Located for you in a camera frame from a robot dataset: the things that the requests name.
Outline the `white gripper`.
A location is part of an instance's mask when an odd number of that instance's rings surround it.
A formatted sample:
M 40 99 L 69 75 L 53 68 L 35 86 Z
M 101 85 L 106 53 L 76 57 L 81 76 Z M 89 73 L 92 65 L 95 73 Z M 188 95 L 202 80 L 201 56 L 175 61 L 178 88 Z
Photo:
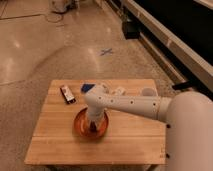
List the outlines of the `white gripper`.
M 101 124 L 104 122 L 104 109 L 94 106 L 89 106 L 86 111 L 86 119 L 88 127 L 91 122 L 95 122 L 97 128 L 101 127 Z

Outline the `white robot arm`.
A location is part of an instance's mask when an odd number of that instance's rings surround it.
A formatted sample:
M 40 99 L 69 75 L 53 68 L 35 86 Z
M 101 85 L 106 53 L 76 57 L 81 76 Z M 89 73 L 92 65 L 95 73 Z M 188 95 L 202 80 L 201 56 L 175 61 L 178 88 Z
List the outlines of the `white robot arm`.
M 97 121 L 108 108 L 164 122 L 165 171 L 213 171 L 213 101 L 206 95 L 112 95 L 103 85 L 95 85 L 84 98 L 90 121 Z

